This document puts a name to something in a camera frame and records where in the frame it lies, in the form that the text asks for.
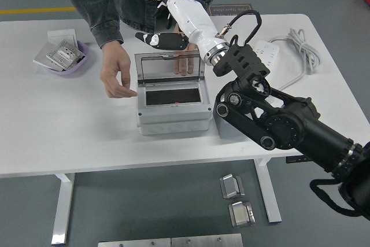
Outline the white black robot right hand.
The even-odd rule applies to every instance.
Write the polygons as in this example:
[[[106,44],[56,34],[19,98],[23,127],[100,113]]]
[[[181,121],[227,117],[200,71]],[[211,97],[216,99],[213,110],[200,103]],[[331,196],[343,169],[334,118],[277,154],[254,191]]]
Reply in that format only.
[[[189,43],[198,47],[200,57],[215,66],[228,50],[228,43],[218,34],[203,6],[195,0],[158,0],[166,6],[183,34],[137,32],[135,37],[160,50],[184,50]]]

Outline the person's right hand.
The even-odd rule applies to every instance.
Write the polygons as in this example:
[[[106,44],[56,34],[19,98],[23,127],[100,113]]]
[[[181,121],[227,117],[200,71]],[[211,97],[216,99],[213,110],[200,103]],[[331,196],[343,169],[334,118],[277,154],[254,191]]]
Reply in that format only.
[[[109,98],[131,98],[137,93],[130,89],[131,60],[119,41],[108,42],[101,47],[103,53],[100,80]]]

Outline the person's left hand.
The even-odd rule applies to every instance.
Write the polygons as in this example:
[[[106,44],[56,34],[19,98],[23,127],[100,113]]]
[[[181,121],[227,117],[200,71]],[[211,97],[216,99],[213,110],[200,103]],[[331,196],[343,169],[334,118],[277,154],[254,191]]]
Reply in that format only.
[[[183,31],[180,30],[178,23],[176,23],[173,31],[175,33],[184,35]],[[193,43],[189,43],[188,46],[185,48],[186,51],[194,51],[198,50],[197,45]],[[194,58],[180,58],[177,59],[174,63],[174,69],[175,74],[180,74],[182,76],[193,74],[194,72]]]

